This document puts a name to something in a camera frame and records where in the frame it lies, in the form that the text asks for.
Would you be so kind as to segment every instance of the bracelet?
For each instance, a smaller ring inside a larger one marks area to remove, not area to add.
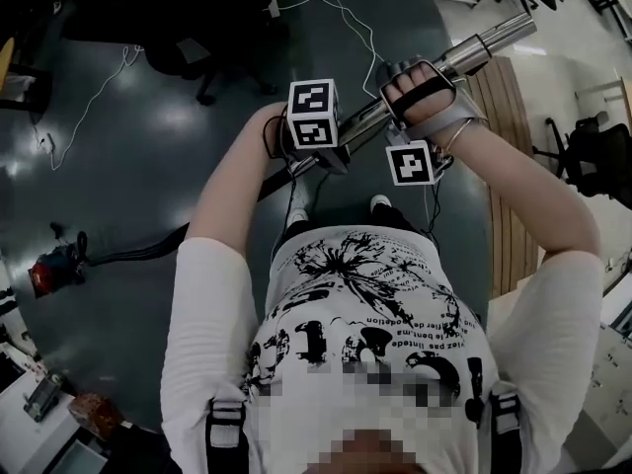
[[[447,143],[447,145],[445,146],[445,149],[443,151],[445,151],[446,153],[449,153],[450,147],[452,147],[452,144],[454,143],[454,141],[458,138],[458,136],[461,134],[461,132],[465,129],[465,126],[467,126],[473,120],[474,120],[474,118],[468,118],[466,120],[466,122],[464,124],[462,124],[459,129],[456,130],[456,132],[454,133],[454,135],[452,135],[452,138]]]

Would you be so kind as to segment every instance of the chair seat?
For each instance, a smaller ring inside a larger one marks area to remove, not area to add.
[[[15,46],[16,42],[13,38],[10,38],[5,42],[2,50],[0,50],[0,92],[4,88],[4,82],[9,72],[9,65],[11,65],[11,60],[13,59]]]

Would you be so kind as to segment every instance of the person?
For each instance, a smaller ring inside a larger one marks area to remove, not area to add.
[[[434,75],[418,66],[386,94],[394,101]],[[419,123],[451,97],[434,93],[405,116]],[[269,162],[264,127],[283,108],[248,120],[179,249],[161,388],[173,458],[185,473],[212,470],[210,403],[237,400],[249,472],[489,472],[500,387],[519,397],[520,472],[549,472],[582,409],[598,334],[602,264],[583,202],[471,122],[449,152],[546,252],[491,339],[454,294],[434,244],[386,197],[371,203],[373,225],[314,228],[292,214],[259,325],[246,242]],[[431,139],[447,147],[462,123]],[[269,124],[269,146],[275,134]]]

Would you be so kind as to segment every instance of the shirt sleeve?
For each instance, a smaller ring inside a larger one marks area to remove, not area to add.
[[[211,239],[185,241],[160,390],[163,430],[185,474],[207,472],[208,402],[244,400],[239,386],[257,325],[244,258]]]
[[[591,380],[603,291],[601,260],[568,252],[545,262],[490,340],[528,421],[523,472],[549,472]]]

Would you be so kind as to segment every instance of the black hand strap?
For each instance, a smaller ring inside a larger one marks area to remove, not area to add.
[[[391,102],[391,111],[399,121],[403,121],[406,126],[412,126],[412,124],[406,120],[404,113],[413,107],[418,101],[429,97],[433,93],[437,93],[441,90],[452,90],[452,85],[440,76],[429,79],[424,84],[416,86],[408,93],[405,93],[401,98],[395,102]]]
[[[209,407],[205,430],[208,473],[230,471],[231,474],[248,474],[244,404],[211,400]]]
[[[515,393],[490,396],[492,403],[491,474],[519,474],[522,468],[520,401]]]

